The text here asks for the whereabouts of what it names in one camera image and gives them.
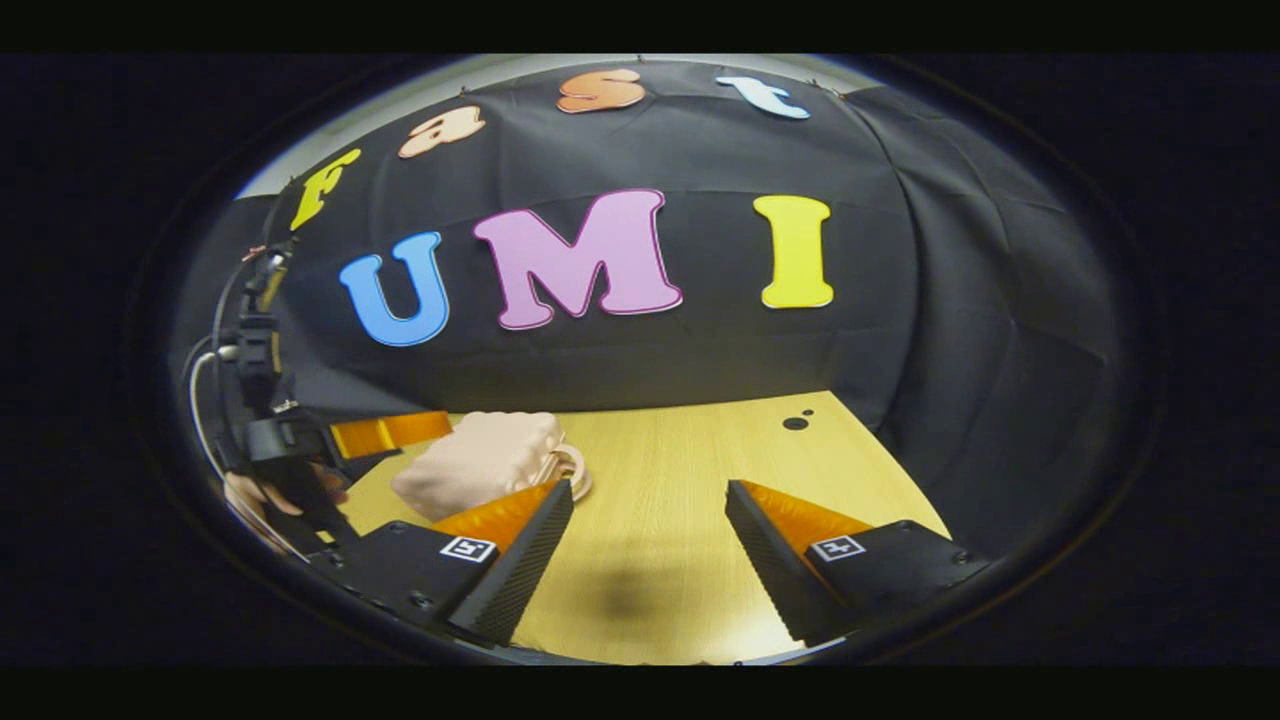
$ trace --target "white cable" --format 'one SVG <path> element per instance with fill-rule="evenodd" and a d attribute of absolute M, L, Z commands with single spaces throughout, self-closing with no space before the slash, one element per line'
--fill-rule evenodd
<path fill-rule="evenodd" d="M 253 509 L 248 506 L 248 501 L 246 501 L 241 496 L 236 486 L 233 486 L 227 480 L 227 475 L 223 473 L 221 466 L 218 464 L 218 460 L 214 459 L 214 451 L 209 447 L 209 439 L 205 437 L 205 425 L 200 420 L 200 404 L 196 400 L 196 383 L 200 380 L 200 370 L 206 364 L 209 364 L 210 360 L 215 360 L 218 357 L 219 352 L 206 352 L 201 355 L 200 359 L 196 360 L 195 368 L 191 369 L 191 380 L 187 383 L 187 395 L 188 398 L 191 400 L 191 419 L 196 424 L 196 436 L 200 438 L 200 447 L 205 450 L 205 457 L 209 460 L 209 464 L 214 466 L 214 471 L 218 473 L 218 477 L 221 478 L 223 488 L 230 489 L 232 492 L 229 497 L 236 502 L 238 502 L 241 512 L 237 512 L 236 516 L 239 518 L 242 523 L 248 525 L 250 523 L 247 518 L 243 515 L 244 512 L 247 512 L 248 518 L 253 518 L 255 520 L 257 520 L 261 528 L 265 529 L 268 533 L 270 533 L 271 539 L 279 543 L 282 548 L 288 550 L 293 555 L 297 555 L 298 559 L 301 559 L 303 562 L 310 564 L 311 561 L 307 560 L 305 555 L 298 552 L 292 544 L 289 544 L 284 538 L 282 538 L 280 534 L 275 532 L 275 528 L 269 525 L 266 520 L 260 518 L 259 514 L 255 512 Z"/>

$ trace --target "letter u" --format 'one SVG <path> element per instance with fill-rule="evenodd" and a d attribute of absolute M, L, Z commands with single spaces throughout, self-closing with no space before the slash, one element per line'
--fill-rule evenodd
<path fill-rule="evenodd" d="M 392 347 L 406 347 L 440 334 L 449 322 L 449 297 L 435 265 L 438 245 L 440 233 L 424 232 L 399 241 L 392 249 L 392 258 L 408 266 L 408 277 L 417 293 L 419 309 L 412 318 L 397 318 L 387 306 L 387 296 L 378 282 L 381 258 L 366 255 L 342 269 L 338 281 L 347 286 L 356 316 L 369 337 Z"/>

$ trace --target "human hand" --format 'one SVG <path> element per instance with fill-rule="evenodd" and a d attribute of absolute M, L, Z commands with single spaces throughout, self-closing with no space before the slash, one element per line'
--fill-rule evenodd
<path fill-rule="evenodd" d="M 328 470 L 323 465 L 311 462 L 311 468 L 316 473 L 316 479 L 324 486 L 329 497 L 333 498 L 334 505 L 342 505 L 347 502 L 349 497 L 346 491 L 342 489 L 343 480 L 333 471 Z M 259 489 L 257 483 L 244 475 L 238 475 L 236 473 L 227 473 L 225 482 L 223 482 L 223 496 L 227 498 L 227 503 L 238 515 L 244 524 L 247 524 L 259 538 L 262 539 L 268 546 L 271 547 L 278 555 L 285 555 L 289 550 L 280 543 L 275 534 L 266 525 L 264 512 L 264 503 L 270 502 L 280 512 L 287 515 L 298 516 L 302 515 L 302 509 L 293 505 L 280 495 L 280 491 L 275 489 L 274 486 L 262 483 L 262 488 Z"/>

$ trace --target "pink letter m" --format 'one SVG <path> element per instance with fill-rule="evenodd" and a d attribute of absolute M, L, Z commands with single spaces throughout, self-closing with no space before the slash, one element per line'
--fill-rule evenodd
<path fill-rule="evenodd" d="M 680 305 L 680 288 L 667 282 L 658 247 L 654 218 L 662 204 L 657 190 L 602 195 L 586 211 L 573 245 L 529 210 L 481 220 L 475 236 L 489 242 L 507 299 L 498 324 L 527 331 L 552 322 L 556 313 L 538 300 L 535 277 L 561 307 L 581 318 L 600 268 L 609 278 L 609 290 L 600 297 L 605 313 L 637 315 Z"/>

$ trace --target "wooden tabletop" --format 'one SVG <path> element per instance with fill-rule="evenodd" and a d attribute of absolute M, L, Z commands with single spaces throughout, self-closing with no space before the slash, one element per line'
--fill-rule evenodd
<path fill-rule="evenodd" d="M 516 646 L 623 665 L 721 665 L 803 648 L 724 516 L 731 479 L 876 527 L 910 519 L 950 537 L 915 483 L 829 392 L 557 418 L 594 487 L 516 628 Z M 788 418 L 808 427 L 787 429 Z M 406 447 L 356 483 L 342 509 L 357 532 L 392 520 L 430 527 L 389 484 L 429 446 Z"/>

